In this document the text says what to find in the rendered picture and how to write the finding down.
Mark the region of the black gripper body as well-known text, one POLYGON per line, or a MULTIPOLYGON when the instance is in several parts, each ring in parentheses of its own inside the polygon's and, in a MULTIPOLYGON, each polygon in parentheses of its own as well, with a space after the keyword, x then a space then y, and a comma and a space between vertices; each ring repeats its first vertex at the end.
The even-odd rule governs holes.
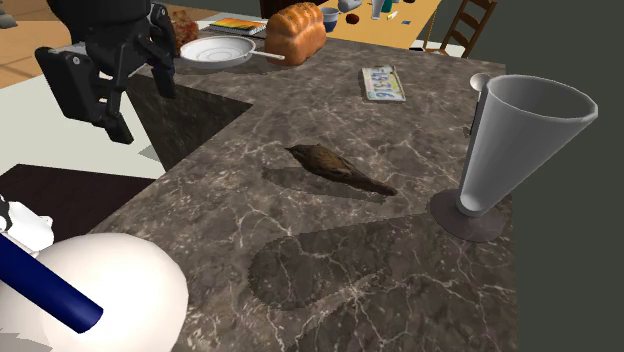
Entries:
POLYGON ((71 44, 49 48, 124 81, 152 60, 151 0, 47 0, 70 33, 71 44))

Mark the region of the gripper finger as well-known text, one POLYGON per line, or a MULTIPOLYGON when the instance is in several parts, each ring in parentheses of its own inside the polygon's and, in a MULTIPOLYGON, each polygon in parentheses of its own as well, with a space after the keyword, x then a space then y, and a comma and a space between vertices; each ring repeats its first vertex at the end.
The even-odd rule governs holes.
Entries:
POLYGON ((152 75, 162 97, 175 98, 174 58, 177 54, 175 33, 168 10, 163 4, 146 4, 145 18, 148 21, 146 35, 152 75))
POLYGON ((104 129, 113 142, 134 141, 120 112, 125 87, 101 78, 86 53, 39 47, 35 58, 65 117, 104 129))

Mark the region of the red brown patterned object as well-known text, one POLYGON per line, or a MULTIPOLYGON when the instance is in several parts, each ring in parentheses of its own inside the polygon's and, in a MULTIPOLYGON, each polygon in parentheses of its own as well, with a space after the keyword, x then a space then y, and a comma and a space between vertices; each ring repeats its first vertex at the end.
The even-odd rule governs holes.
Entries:
POLYGON ((191 19, 185 10, 172 12, 171 22, 174 29, 177 50, 180 50, 183 45, 198 38, 198 24, 191 19))

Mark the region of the white frying pan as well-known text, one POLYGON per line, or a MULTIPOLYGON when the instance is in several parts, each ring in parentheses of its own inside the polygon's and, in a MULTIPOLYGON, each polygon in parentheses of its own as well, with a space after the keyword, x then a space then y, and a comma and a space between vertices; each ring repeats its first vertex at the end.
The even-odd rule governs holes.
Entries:
POLYGON ((251 39, 241 36, 211 36, 198 38, 180 48, 180 58, 191 66, 203 69, 224 69, 248 61, 253 55, 285 60, 279 54, 256 50, 251 39))

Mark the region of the colourful book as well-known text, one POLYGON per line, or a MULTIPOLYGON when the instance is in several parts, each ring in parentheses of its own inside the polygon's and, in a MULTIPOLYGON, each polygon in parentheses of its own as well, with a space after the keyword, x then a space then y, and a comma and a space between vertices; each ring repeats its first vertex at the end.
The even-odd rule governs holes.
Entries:
POLYGON ((237 18, 223 18, 211 23, 211 31, 231 33, 236 35, 253 36, 266 29, 266 22, 248 21, 237 18))

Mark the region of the brown bread loaf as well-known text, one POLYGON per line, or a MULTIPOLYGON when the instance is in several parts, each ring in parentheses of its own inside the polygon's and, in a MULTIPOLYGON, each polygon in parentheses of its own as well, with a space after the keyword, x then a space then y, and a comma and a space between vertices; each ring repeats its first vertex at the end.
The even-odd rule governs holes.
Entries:
POLYGON ((267 22, 264 50, 285 57, 267 61, 282 66, 301 65, 324 47, 326 30, 320 8, 296 3, 271 16, 267 22))

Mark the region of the brown bird figure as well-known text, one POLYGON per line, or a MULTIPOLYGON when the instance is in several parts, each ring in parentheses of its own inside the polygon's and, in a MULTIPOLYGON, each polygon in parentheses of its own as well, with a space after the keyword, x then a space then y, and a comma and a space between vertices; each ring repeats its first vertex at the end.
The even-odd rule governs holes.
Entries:
POLYGON ((350 161, 321 144, 297 144, 285 147, 285 150, 306 171, 332 182, 385 196, 398 194, 394 187, 367 176, 350 161))

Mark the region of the dark blue cylinder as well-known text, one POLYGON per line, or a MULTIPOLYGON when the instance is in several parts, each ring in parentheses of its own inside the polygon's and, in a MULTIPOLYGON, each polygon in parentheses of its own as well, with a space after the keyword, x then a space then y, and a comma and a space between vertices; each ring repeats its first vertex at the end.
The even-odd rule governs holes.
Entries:
POLYGON ((101 306, 6 237, 0 238, 0 281, 76 333, 103 315, 101 306))

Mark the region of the white rounded object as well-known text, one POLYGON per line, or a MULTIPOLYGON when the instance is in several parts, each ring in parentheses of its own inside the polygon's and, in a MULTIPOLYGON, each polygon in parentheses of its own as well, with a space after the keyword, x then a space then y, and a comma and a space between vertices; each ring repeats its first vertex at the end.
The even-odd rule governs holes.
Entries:
POLYGON ((179 265, 153 242, 125 233, 55 241, 53 220, 0 195, 0 238, 103 308, 76 333, 0 281, 0 352, 172 352, 188 306, 179 265))

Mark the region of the licence plate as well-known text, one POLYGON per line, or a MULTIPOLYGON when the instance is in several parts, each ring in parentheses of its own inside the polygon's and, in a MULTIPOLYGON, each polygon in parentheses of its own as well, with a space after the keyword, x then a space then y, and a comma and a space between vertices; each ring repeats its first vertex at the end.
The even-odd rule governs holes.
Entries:
POLYGON ((394 66, 375 66, 361 70, 365 96, 370 101, 404 102, 405 92, 394 66))

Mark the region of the wooden table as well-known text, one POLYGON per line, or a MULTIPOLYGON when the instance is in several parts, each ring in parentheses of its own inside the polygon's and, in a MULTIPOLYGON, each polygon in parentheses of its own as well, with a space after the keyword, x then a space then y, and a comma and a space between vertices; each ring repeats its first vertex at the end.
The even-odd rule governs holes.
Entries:
POLYGON ((382 13, 379 20, 373 20, 371 1, 362 0, 359 7, 351 10, 351 13, 359 17, 357 24, 348 24, 345 19, 346 15, 340 13, 335 29, 328 36, 335 39, 408 49, 441 2, 441 0, 415 0, 414 3, 401 1, 392 6, 392 13, 397 13, 395 17, 388 19, 388 13, 382 13))

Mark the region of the wooden chair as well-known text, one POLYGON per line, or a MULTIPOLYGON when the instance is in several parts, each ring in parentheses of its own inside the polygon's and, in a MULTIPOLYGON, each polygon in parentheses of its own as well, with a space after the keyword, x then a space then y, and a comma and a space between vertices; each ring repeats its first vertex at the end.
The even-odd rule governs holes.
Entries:
POLYGON ((440 46, 429 47, 429 39, 437 11, 430 17, 427 32, 422 44, 426 53, 450 56, 447 49, 451 42, 463 49, 461 58, 468 58, 488 20, 498 4, 498 0, 462 0, 440 46))

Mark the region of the grey spoon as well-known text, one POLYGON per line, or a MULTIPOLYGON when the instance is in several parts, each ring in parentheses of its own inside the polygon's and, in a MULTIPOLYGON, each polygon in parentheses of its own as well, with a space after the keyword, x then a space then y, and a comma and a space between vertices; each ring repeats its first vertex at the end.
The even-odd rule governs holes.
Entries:
POLYGON ((477 73, 477 74, 474 74, 469 80, 471 88, 478 93, 478 97, 477 97, 477 102, 475 104, 475 111, 474 111, 474 116, 471 122, 471 126, 466 127, 464 129, 465 137, 470 137, 472 135, 475 124, 477 123, 478 119, 480 118, 482 114, 482 110, 483 110, 482 92, 490 79, 491 79, 491 76, 486 73, 477 73))

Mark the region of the grey conical vase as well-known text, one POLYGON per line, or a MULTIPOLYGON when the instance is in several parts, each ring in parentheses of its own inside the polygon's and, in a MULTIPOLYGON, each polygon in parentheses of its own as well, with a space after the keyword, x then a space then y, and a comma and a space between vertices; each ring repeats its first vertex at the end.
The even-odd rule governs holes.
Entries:
POLYGON ((569 85, 529 75, 491 77, 457 189, 429 209, 448 233, 489 242, 502 235, 496 205, 598 117, 598 105, 569 85))

